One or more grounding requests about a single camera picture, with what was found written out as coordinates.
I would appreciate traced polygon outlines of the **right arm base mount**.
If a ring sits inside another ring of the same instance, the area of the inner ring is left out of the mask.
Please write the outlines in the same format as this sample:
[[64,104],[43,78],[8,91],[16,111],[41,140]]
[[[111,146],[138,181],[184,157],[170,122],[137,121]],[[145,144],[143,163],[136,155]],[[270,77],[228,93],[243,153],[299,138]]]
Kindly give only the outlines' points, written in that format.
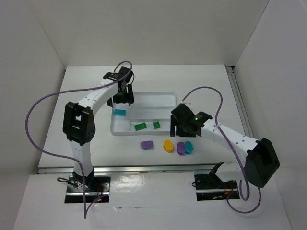
[[222,182],[216,175],[217,170],[223,163],[215,165],[208,174],[194,175],[191,186],[196,189],[197,201],[215,201],[240,199],[236,181]]

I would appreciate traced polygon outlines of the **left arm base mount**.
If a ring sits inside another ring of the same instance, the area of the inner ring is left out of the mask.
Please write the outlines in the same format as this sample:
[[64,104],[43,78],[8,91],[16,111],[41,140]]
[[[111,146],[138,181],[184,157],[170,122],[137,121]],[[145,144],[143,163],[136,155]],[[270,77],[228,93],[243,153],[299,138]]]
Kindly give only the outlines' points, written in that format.
[[[65,194],[64,203],[75,204],[83,203],[83,184],[74,180],[71,176],[66,179],[63,177],[57,178],[58,182],[66,183],[67,189]],[[97,203],[109,202],[111,178],[109,176],[98,176],[94,179],[94,184],[85,186],[86,203],[92,203],[95,199],[98,199]]]

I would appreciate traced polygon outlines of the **teal oval lego brick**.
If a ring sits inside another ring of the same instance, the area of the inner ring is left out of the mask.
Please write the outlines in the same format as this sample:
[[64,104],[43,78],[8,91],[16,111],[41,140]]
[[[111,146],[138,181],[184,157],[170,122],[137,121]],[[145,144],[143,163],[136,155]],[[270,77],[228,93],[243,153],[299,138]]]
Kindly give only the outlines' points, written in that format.
[[193,144],[190,141],[186,141],[184,144],[185,144],[185,153],[191,154],[194,151]]

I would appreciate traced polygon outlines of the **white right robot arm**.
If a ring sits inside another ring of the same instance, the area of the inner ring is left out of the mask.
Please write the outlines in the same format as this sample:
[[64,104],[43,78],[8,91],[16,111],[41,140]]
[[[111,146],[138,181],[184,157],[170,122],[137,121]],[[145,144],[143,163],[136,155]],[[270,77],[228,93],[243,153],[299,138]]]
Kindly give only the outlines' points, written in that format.
[[270,140],[244,136],[222,124],[217,124],[207,113],[194,114],[182,103],[171,112],[170,135],[199,136],[236,151],[240,162],[216,164],[209,173],[212,182],[247,180],[252,185],[263,188],[280,167]]

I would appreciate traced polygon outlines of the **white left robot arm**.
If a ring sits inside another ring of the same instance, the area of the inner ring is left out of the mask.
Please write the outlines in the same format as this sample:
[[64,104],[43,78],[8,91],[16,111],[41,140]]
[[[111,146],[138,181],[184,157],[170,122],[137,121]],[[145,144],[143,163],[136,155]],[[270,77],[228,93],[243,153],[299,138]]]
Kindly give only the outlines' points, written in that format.
[[122,66],[119,72],[108,72],[98,89],[93,90],[76,103],[68,102],[64,110],[63,132],[70,142],[74,163],[73,178],[90,187],[94,183],[94,167],[91,162],[90,142],[96,128],[94,116],[104,105],[134,103],[133,71]]

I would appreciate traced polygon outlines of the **purple square lego brick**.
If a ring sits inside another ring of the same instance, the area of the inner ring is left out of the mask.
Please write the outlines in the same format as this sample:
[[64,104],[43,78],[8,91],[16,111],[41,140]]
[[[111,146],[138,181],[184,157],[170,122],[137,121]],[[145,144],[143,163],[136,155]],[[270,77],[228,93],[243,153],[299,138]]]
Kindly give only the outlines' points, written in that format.
[[153,149],[153,148],[154,148],[154,143],[153,143],[152,140],[141,142],[141,149],[142,150],[149,150],[149,149]]

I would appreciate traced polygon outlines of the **teal long lego brick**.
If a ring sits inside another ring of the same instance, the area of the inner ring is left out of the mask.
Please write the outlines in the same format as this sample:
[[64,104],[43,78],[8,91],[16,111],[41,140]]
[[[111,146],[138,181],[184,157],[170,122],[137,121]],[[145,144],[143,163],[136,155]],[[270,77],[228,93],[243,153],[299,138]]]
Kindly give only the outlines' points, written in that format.
[[127,115],[127,111],[126,110],[122,110],[122,109],[115,109],[114,110],[114,115],[116,115],[116,116],[126,116]]

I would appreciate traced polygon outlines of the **white compartment tray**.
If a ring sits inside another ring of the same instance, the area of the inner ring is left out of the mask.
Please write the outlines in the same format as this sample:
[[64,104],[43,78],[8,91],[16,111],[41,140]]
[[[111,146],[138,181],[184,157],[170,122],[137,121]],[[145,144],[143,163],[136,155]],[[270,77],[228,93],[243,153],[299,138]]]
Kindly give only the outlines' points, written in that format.
[[[174,92],[135,92],[132,105],[114,103],[110,131],[114,136],[169,135],[171,111],[177,105]],[[114,115],[115,109],[127,111],[126,116]],[[154,129],[153,122],[161,128]],[[135,131],[134,125],[145,122],[147,128]]]

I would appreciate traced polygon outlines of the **purple oval lego brick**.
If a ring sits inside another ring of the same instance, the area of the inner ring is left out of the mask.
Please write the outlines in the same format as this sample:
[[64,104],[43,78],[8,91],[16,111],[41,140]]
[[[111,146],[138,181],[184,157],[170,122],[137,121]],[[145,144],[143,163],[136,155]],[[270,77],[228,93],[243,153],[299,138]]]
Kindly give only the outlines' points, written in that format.
[[178,155],[185,155],[186,154],[186,148],[184,142],[178,142],[177,143],[177,153]]

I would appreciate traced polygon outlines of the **green long lego brick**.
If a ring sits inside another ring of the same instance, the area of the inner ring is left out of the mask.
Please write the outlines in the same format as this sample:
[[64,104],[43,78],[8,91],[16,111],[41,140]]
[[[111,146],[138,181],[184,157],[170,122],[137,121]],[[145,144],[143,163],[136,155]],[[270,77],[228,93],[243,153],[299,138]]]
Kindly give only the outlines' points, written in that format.
[[140,131],[147,128],[147,124],[145,122],[134,125],[135,131]]

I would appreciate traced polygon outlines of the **yellow oval lego brick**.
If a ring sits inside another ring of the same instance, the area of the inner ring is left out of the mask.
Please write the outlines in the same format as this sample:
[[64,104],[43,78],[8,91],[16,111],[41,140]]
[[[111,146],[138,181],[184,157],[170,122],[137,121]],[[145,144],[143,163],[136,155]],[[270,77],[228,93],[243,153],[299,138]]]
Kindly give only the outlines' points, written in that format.
[[174,150],[174,146],[171,142],[171,140],[166,139],[163,143],[163,148],[166,152],[171,153]]

